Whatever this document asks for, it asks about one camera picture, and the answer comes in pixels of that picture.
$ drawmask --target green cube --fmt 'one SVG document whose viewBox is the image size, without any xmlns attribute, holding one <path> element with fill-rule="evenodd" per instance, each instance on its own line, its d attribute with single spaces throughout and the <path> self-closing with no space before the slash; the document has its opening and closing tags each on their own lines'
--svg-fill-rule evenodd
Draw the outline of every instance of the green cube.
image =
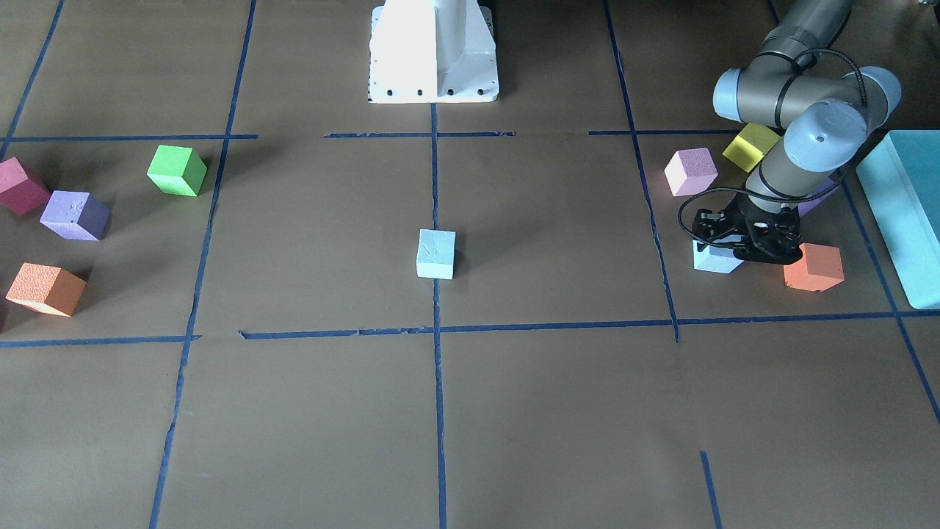
<svg viewBox="0 0 940 529">
<path fill-rule="evenodd" d="M 206 164 L 189 147 L 157 147 L 147 176 L 168 195 L 195 197 L 206 177 Z"/>
</svg>

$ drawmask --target blue tape line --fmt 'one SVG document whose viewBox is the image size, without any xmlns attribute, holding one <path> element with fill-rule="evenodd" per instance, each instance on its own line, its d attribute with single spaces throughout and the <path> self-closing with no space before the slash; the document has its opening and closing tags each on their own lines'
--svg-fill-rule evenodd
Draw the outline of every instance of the blue tape line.
<svg viewBox="0 0 940 529">
<path fill-rule="evenodd" d="M 503 325 L 462 325 L 441 327 L 441 332 L 490 332 L 504 330 L 625 329 L 630 327 L 671 326 L 672 320 L 635 320 L 570 323 L 521 323 Z"/>
<path fill-rule="evenodd" d="M 20 340 L 0 342 L 0 349 L 51 347 L 58 345 L 178 344 L 185 336 L 127 336 L 119 338 L 63 338 L 60 340 Z"/>
<path fill-rule="evenodd" d="M 163 501 L 164 487 L 166 485 L 166 473 L 169 469 L 170 453 L 173 449 L 173 439 L 176 435 L 177 420 L 180 417 L 180 401 L 182 400 L 182 387 L 185 381 L 184 371 L 189 363 L 189 352 L 192 345 L 192 338 L 196 329 L 196 315 L 199 312 L 199 299 L 202 295 L 202 281 L 206 273 L 206 262 L 209 260 L 209 245 L 212 240 L 212 223 L 215 217 L 215 208 L 219 201 L 219 191 L 222 187 L 222 174 L 225 171 L 226 160 L 228 157 L 228 144 L 232 132 L 232 125 L 235 121 L 235 111 L 238 108 L 239 90 L 242 85 L 242 75 L 244 73 L 244 63 L 248 57 L 248 43 L 251 40 L 251 29 L 255 21 L 255 6 L 257 0 L 251 0 L 251 8 L 248 11 L 248 23 L 244 30 L 244 41 L 242 44 L 242 57 L 239 60 L 238 74 L 235 76 L 235 88 L 232 90 L 231 105 L 228 109 L 228 125 L 226 126 L 226 138 L 222 141 L 222 153 L 219 156 L 219 167 L 215 173 L 215 186 L 212 189 L 212 202 L 209 208 L 209 219 L 206 222 L 206 233 L 203 237 L 202 254 L 199 257 L 199 269 L 196 272 L 196 286 L 193 289 L 193 309 L 190 311 L 189 321 L 186 324 L 186 339 L 183 342 L 182 353 L 180 354 L 180 370 L 177 373 L 177 389 L 173 402 L 173 419 L 169 429 L 166 431 L 166 440 L 164 441 L 163 458 L 160 461 L 160 473 L 157 477 L 157 488 L 153 495 L 153 508 L 150 511 L 149 529 L 156 529 L 160 518 L 160 505 Z"/>
<path fill-rule="evenodd" d="M 440 230 L 440 215 L 437 208 L 437 104 L 431 104 L 431 200 L 433 207 L 431 209 L 431 219 L 434 223 L 434 229 Z"/>
<path fill-rule="evenodd" d="M 730 129 L 702 129 L 702 130 L 648 130 L 648 131 L 587 131 L 588 136 L 683 136 L 683 135 L 731 135 L 738 134 L 740 130 Z"/>
<path fill-rule="evenodd" d="M 780 25 L 780 17 L 776 14 L 774 0 L 767 0 L 767 7 L 770 8 L 770 16 L 774 17 L 774 25 Z"/>
<path fill-rule="evenodd" d="M 438 133 L 437 135 L 439 137 L 501 137 L 501 136 L 513 137 L 513 136 L 516 136 L 516 133 L 513 131 L 507 131 L 507 132 L 495 131 L 495 132 L 479 132 L 479 133 L 470 133 L 470 132 Z"/>
<path fill-rule="evenodd" d="M 681 318 L 680 325 L 721 325 L 729 323 L 783 323 L 798 321 L 870 320 L 893 318 L 894 313 L 792 314 L 785 316 L 732 316 L 727 318 Z"/>
<path fill-rule="evenodd" d="M 640 172 L 640 184 L 643 187 L 643 198 L 646 200 L 647 207 L 650 209 L 650 228 L 652 229 L 652 239 L 656 244 L 656 253 L 659 254 L 659 266 L 663 271 L 663 287 L 666 290 L 666 304 L 669 306 L 669 317 L 672 319 L 672 330 L 676 336 L 676 343 L 680 341 L 679 322 L 676 318 L 676 306 L 672 300 L 672 289 L 669 287 L 669 275 L 666 272 L 666 257 L 663 255 L 663 244 L 659 238 L 659 230 L 656 228 L 656 215 L 652 210 L 652 200 L 650 199 L 650 188 L 647 186 L 646 171 L 643 169 L 643 155 L 640 152 L 639 140 L 636 137 L 636 126 L 634 124 L 634 113 L 630 106 L 630 95 L 627 93 L 627 81 L 623 73 L 623 60 L 620 57 L 620 49 L 617 45 L 617 35 L 614 31 L 614 19 L 610 14 L 610 1 L 603 0 L 603 10 L 607 16 L 607 31 L 610 33 L 610 45 L 614 50 L 614 61 L 617 63 L 617 75 L 620 81 L 620 91 L 623 93 L 623 105 L 627 111 L 627 123 L 630 125 L 630 137 L 634 143 L 634 153 L 636 155 L 636 166 Z"/>
<path fill-rule="evenodd" d="M 714 518 L 714 529 L 722 529 L 721 511 L 718 510 L 718 496 L 714 493 L 714 482 L 712 481 L 712 466 L 708 462 L 708 454 L 704 450 L 698 453 L 702 458 L 702 471 L 705 473 L 705 486 L 708 487 L 708 498 L 712 504 L 712 517 Z"/>
<path fill-rule="evenodd" d="M 257 134 L 181 134 L 156 136 L 21 136 L 11 138 L 13 143 L 41 143 L 52 141 L 161 141 L 196 139 L 258 139 Z"/>
<path fill-rule="evenodd" d="M 434 380 L 437 387 L 437 505 L 440 529 L 447 529 L 447 472 L 444 462 L 444 380 L 441 374 L 441 291 L 434 280 Z"/>
<path fill-rule="evenodd" d="M 324 137 L 327 139 L 358 139 L 371 137 L 431 137 L 431 133 L 333 133 Z"/>
<path fill-rule="evenodd" d="M 429 133 L 332 133 L 324 136 L 327 139 L 368 139 L 376 137 L 431 137 L 434 132 Z M 438 137 L 501 137 L 516 136 L 514 131 L 500 132 L 458 132 L 458 133 L 437 133 Z"/>
<path fill-rule="evenodd" d="M 937 399 L 933 395 L 931 383 L 924 373 L 923 366 L 920 364 L 920 358 L 917 356 L 914 344 L 911 342 L 911 337 L 907 334 L 907 327 L 904 326 L 904 321 L 901 319 L 901 312 L 898 311 L 898 305 L 894 302 L 891 289 L 887 286 L 885 272 L 882 270 L 881 264 L 878 263 L 878 256 L 875 255 L 874 247 L 871 245 L 869 233 L 865 229 L 865 224 L 862 223 L 862 217 L 858 214 L 858 208 L 855 207 L 855 200 L 852 198 L 852 193 L 849 192 L 849 186 L 844 180 L 842 181 L 842 191 L 845 192 L 845 198 L 849 202 L 849 207 L 852 209 L 852 215 L 855 217 L 855 224 L 858 225 L 858 230 L 862 233 L 862 239 L 865 240 L 865 248 L 869 251 L 869 257 L 871 258 L 871 262 L 875 265 L 875 271 L 878 272 L 878 281 L 881 282 L 882 288 L 885 289 L 888 305 L 891 306 L 891 312 L 894 314 L 895 322 L 898 324 L 898 330 L 901 332 L 904 345 L 907 346 L 907 353 L 911 357 L 911 362 L 914 364 L 917 376 L 920 377 L 920 384 L 924 388 L 924 393 L 927 394 L 927 400 L 930 401 L 931 408 L 933 409 L 933 417 L 936 419 L 937 423 L 940 423 L 940 406 L 937 405 Z"/>
<path fill-rule="evenodd" d="M 901 313 L 901 316 L 905 318 L 919 318 L 924 316 L 940 316 L 940 310 L 928 309 L 926 311 L 907 311 Z"/>
<path fill-rule="evenodd" d="M 940 311 L 903 313 L 904 316 L 937 316 Z M 832 313 L 832 314 L 788 314 L 780 316 L 730 316 L 723 318 L 679 318 L 679 325 L 725 325 L 749 323 L 787 323 L 838 320 L 869 320 L 895 317 L 894 313 Z M 637 327 L 670 327 L 671 319 L 622 320 L 595 322 L 557 322 L 557 323 L 510 323 L 491 325 L 452 325 L 440 327 L 441 333 L 464 332 L 499 332 L 513 330 L 563 330 L 563 329 L 627 329 Z M 388 329 L 338 329 L 338 330 L 301 330 L 288 332 L 244 332 L 238 333 L 245 340 L 281 340 L 291 338 L 331 338 L 348 336 L 387 336 L 399 334 L 429 334 L 433 327 L 402 327 Z"/>
<path fill-rule="evenodd" d="M 391 329 L 297 330 L 287 332 L 245 332 L 238 334 L 245 340 L 290 340 L 294 338 L 336 338 L 346 336 L 394 336 L 397 334 L 430 334 L 432 327 L 403 327 Z"/>
<path fill-rule="evenodd" d="M 3 147 L 0 147 L 0 160 L 7 155 L 7 148 L 9 147 L 10 139 L 13 138 L 13 133 L 16 132 L 16 126 L 20 123 L 20 116 L 23 115 L 23 109 L 26 107 L 26 99 L 29 97 L 29 92 L 33 89 L 33 83 L 36 82 L 36 76 L 39 74 L 39 67 L 42 66 L 42 60 L 46 57 L 46 52 L 49 51 L 49 44 L 53 41 L 53 34 L 55 33 L 55 28 L 58 26 L 59 17 L 62 15 L 62 8 L 65 7 L 65 0 L 59 0 L 58 7 L 55 8 L 55 15 L 53 16 L 53 21 L 49 25 L 49 33 L 46 34 L 46 41 L 42 44 L 42 49 L 39 51 L 39 57 L 36 59 L 36 64 L 33 66 L 33 71 L 29 75 L 29 81 L 26 82 L 26 88 L 23 90 L 23 97 L 20 98 L 20 105 L 16 107 L 16 113 L 13 115 L 13 121 L 9 125 L 9 130 L 7 130 L 7 138 L 4 141 Z"/>
</svg>

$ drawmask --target purple cube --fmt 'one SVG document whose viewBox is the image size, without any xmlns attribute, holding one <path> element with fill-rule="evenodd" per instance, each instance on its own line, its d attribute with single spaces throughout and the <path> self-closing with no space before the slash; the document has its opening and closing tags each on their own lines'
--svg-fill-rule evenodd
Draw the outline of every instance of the purple cube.
<svg viewBox="0 0 940 529">
<path fill-rule="evenodd" d="M 701 193 L 718 178 L 718 169 L 706 147 L 676 151 L 664 172 L 673 197 Z"/>
<path fill-rule="evenodd" d="M 823 191 L 825 191 L 826 189 L 828 189 L 828 188 L 831 187 L 831 186 L 832 186 L 832 181 L 827 178 L 827 179 L 825 179 L 825 180 L 822 182 L 822 184 L 819 184 L 819 187 L 817 187 L 816 189 L 813 189 L 813 192 L 810 193 L 809 195 L 815 195 L 816 193 L 822 193 Z M 806 216 L 807 213 L 809 213 L 814 207 L 818 206 L 818 205 L 820 204 L 820 202 L 822 202 L 823 200 L 826 200 L 826 199 L 828 199 L 829 197 L 831 197 L 832 194 L 835 193 L 837 189 L 838 189 L 838 188 L 833 189 L 833 190 L 830 191 L 829 193 L 826 193 L 825 195 L 819 197 L 819 198 L 816 199 L 816 200 L 811 200 L 811 201 L 809 201 L 809 202 L 800 202 L 800 203 L 796 206 L 797 209 L 800 211 L 800 216 Z"/>
<path fill-rule="evenodd" d="M 90 193 L 53 191 L 39 222 L 66 239 L 99 241 L 110 216 Z"/>
</svg>

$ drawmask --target black cable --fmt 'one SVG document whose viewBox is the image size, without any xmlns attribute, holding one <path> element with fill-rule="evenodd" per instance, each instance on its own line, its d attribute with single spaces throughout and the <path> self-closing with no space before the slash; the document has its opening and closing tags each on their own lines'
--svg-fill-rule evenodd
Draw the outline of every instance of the black cable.
<svg viewBox="0 0 940 529">
<path fill-rule="evenodd" d="M 861 98 L 862 108 L 867 108 L 869 106 L 869 95 L 865 91 L 865 80 L 862 78 L 862 71 L 859 70 L 858 65 L 856 65 L 855 61 L 853 61 L 849 56 L 843 54 L 842 52 L 838 52 L 836 50 L 832 50 L 829 48 L 811 48 L 799 54 L 798 56 L 794 57 L 793 63 L 795 64 L 796 61 L 799 60 L 801 56 L 814 54 L 816 52 L 832 54 L 844 60 L 846 63 L 848 63 L 849 67 L 852 68 L 852 73 L 854 73 L 855 75 L 855 81 L 858 82 L 858 95 Z"/>
<path fill-rule="evenodd" d="M 682 230 L 686 232 L 690 237 L 692 237 L 692 239 L 696 242 L 699 242 L 708 246 L 714 246 L 716 248 L 734 248 L 734 243 L 714 243 L 711 241 L 706 241 L 705 239 L 699 237 L 694 232 L 692 232 L 692 230 L 689 230 L 688 227 L 685 226 L 685 222 L 682 220 L 682 212 L 685 211 L 686 206 L 688 206 L 693 201 L 704 197 L 705 195 L 710 195 L 712 193 L 718 193 L 718 192 L 730 192 L 730 193 L 735 193 L 739 195 L 747 195 L 748 197 L 754 197 L 756 199 L 767 200 L 769 202 L 776 202 L 776 203 L 781 203 L 781 204 L 810 202 L 818 198 L 824 197 L 828 195 L 829 193 L 832 193 L 833 191 L 836 190 L 837 187 L 842 185 L 843 180 L 845 180 L 845 174 L 840 170 L 838 171 L 838 179 L 835 180 L 833 184 L 830 185 L 828 188 L 826 188 L 823 191 L 820 191 L 819 193 L 816 193 L 815 195 L 803 197 L 802 199 L 799 199 L 799 200 L 781 199 L 780 197 L 771 197 L 769 195 L 762 195 L 761 193 L 758 193 L 757 191 L 751 191 L 750 189 L 745 189 L 743 187 L 731 187 L 731 186 L 723 185 L 720 187 L 713 187 L 712 189 L 706 189 L 702 191 L 701 193 L 697 193 L 696 195 L 693 195 L 688 200 L 683 202 L 681 206 L 679 206 L 679 212 L 677 215 L 677 217 L 679 218 L 679 227 L 682 228 Z"/>
</svg>

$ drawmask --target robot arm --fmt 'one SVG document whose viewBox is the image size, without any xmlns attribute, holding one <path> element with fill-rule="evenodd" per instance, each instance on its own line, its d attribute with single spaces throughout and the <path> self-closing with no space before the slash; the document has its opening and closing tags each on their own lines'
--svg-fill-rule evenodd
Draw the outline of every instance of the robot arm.
<svg viewBox="0 0 940 529">
<path fill-rule="evenodd" d="M 747 69 L 729 70 L 718 80 L 718 115 L 787 130 L 724 210 L 697 212 L 692 233 L 700 243 L 740 239 L 723 246 L 746 261 L 787 265 L 802 257 L 797 204 L 816 198 L 807 195 L 852 159 L 901 98 L 891 72 L 859 69 L 828 49 L 853 4 L 799 0 Z M 840 56 L 853 71 L 841 79 L 808 75 L 823 53 Z"/>
</svg>

